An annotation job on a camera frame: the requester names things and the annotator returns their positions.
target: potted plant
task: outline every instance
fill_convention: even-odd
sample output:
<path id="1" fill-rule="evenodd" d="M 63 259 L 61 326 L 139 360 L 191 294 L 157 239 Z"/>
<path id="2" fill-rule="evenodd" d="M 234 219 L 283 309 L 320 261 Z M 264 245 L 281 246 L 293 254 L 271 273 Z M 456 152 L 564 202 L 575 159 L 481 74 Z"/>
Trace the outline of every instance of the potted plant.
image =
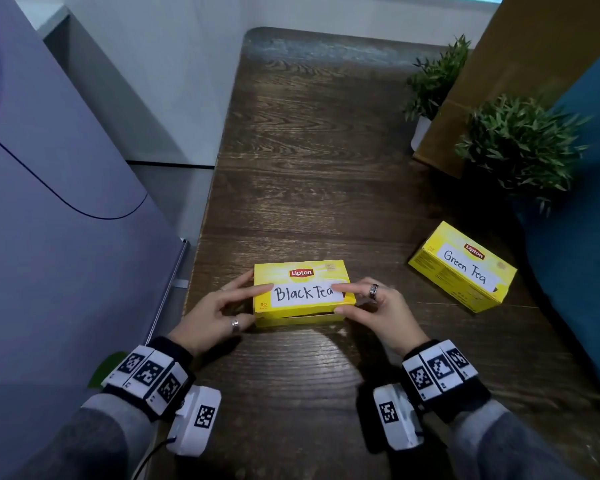
<path id="1" fill-rule="evenodd" d="M 414 65 L 420 71 L 407 79 L 406 84 L 413 90 L 413 98 L 405 109 L 406 119 L 418 120 L 411 140 L 413 151 L 418 149 L 433 118 L 436 117 L 438 108 L 456 82 L 469 56 L 470 45 L 471 40 L 461 35 L 453 45 L 449 45 L 447 50 L 440 54 L 439 59 L 433 61 L 425 59 L 424 62 L 416 59 Z"/>
<path id="2" fill-rule="evenodd" d="M 534 200 L 548 216 L 552 202 L 571 188 L 587 148 L 573 143 L 588 120 L 544 109 L 531 98 L 502 95 L 470 114 L 456 153 L 469 162 L 483 189 Z"/>

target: hand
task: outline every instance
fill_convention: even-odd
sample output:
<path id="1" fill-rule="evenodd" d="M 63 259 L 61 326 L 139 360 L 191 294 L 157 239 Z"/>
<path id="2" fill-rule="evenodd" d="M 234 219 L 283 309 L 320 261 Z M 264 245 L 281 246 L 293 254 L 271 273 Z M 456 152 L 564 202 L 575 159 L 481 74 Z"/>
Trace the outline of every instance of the hand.
<path id="1" fill-rule="evenodd" d="M 240 331 L 247 329 L 255 321 L 254 315 L 241 313 L 234 317 L 227 317 L 222 314 L 222 309 L 229 303 L 252 298 L 273 288 L 273 283 L 240 288 L 247 284 L 252 277 L 253 270 L 247 271 L 232 282 L 225 284 L 220 290 L 206 295 L 192 311 L 183 316 L 168 338 L 196 356 L 206 352 L 224 339 L 228 339 L 233 333 L 232 321 L 234 319 L 240 323 Z"/>
<path id="2" fill-rule="evenodd" d="M 337 306 L 334 311 L 369 327 L 380 340 L 401 357 L 428 342 L 429 338 L 416 322 L 400 291 L 389 288 L 373 278 L 365 278 L 357 283 L 335 284 L 331 287 L 336 291 L 355 293 L 369 298 L 369 291 L 373 284 L 378 285 L 376 313 L 369 313 L 351 305 Z"/>

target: teal partition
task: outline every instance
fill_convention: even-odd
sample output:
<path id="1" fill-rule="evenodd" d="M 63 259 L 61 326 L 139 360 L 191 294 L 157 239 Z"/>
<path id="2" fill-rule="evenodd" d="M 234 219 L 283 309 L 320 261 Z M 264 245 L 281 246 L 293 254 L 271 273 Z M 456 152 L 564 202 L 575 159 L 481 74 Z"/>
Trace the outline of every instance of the teal partition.
<path id="1" fill-rule="evenodd" d="M 528 214 L 522 224 L 537 281 L 600 379 L 600 58 L 556 106 L 593 115 L 578 140 L 590 147 L 568 199 L 548 219 Z"/>

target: silver ring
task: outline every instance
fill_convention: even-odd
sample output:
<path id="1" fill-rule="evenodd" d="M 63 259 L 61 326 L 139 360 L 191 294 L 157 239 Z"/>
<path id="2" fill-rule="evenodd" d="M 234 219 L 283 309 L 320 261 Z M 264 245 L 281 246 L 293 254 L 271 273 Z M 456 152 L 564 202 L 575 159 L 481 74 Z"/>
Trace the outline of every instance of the silver ring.
<path id="1" fill-rule="evenodd" d="M 369 290 L 369 298 L 376 299 L 376 292 L 378 291 L 378 285 L 371 285 L 371 290 Z"/>
<path id="2" fill-rule="evenodd" d="M 240 322 L 237 318 L 231 321 L 231 333 L 238 333 L 240 331 Z"/>

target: wooden table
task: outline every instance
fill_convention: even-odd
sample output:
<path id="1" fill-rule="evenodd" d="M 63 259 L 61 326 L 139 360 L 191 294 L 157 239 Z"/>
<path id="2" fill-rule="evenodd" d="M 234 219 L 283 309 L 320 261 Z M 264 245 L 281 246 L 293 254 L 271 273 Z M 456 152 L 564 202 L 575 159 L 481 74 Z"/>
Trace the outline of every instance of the wooden table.
<path id="1" fill-rule="evenodd" d="M 243 57 L 185 312 L 253 263 L 344 259 L 353 280 L 398 288 L 430 336 L 453 339 L 497 399 L 600 478 L 600 391 L 521 277 L 503 306 L 472 315 L 406 265 L 443 219 L 514 258 L 488 223 L 467 218 L 453 181 L 409 159 L 405 76 Z M 162 453 L 154 477 L 451 477 L 435 437 L 417 451 L 382 451 L 370 394 L 395 370 L 354 325 L 254 330 L 215 351 L 197 371 L 223 395 L 207 450 L 177 463 Z"/>

